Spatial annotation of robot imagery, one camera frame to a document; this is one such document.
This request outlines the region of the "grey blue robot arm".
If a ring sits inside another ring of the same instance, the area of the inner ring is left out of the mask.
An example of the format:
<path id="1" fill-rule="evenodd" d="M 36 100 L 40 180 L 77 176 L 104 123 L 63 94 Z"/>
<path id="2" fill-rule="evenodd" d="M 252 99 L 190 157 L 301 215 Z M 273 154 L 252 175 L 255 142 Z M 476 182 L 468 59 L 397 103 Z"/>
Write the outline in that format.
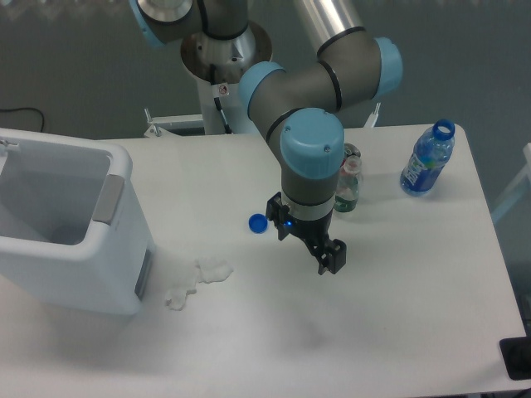
<path id="1" fill-rule="evenodd" d="M 329 237 L 343 163 L 344 107 L 395 90 L 399 50 L 365 29 L 350 1 L 298 1 L 316 62 L 288 72 L 272 61 L 266 31 L 245 1 L 132 1 L 153 46 L 179 41 L 197 83 L 207 134 L 257 132 L 281 168 L 281 189 L 266 205 L 280 239 L 302 240 L 320 272 L 338 272 L 347 247 Z"/>

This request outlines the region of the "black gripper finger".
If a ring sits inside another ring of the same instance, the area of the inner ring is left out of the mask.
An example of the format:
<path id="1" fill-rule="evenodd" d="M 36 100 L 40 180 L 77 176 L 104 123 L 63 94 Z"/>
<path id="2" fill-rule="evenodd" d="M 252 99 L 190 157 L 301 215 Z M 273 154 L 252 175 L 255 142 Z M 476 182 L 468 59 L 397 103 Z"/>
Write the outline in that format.
<path id="1" fill-rule="evenodd" d="M 346 264 L 347 246 L 342 240 L 328 240 L 324 247 L 324 266 L 331 274 L 337 274 Z"/>
<path id="2" fill-rule="evenodd" d="M 318 274 L 323 275 L 325 272 L 324 261 L 327 259 L 327 255 L 324 253 L 323 246 L 317 241 L 312 239 L 302 239 L 307 250 L 318 262 Z"/>

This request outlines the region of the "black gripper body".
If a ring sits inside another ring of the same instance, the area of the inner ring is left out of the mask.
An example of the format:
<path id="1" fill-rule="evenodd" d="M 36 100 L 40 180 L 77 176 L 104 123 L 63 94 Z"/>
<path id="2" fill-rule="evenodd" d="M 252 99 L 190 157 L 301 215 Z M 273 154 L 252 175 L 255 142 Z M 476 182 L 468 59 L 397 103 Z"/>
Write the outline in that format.
<path id="1" fill-rule="evenodd" d="M 290 214 L 288 205 L 281 200 L 281 193 L 277 192 L 267 201 L 265 213 L 266 218 L 273 222 L 277 230 L 278 240 L 292 235 L 311 248 L 324 247 L 329 241 L 331 211 L 317 220 L 303 220 Z"/>

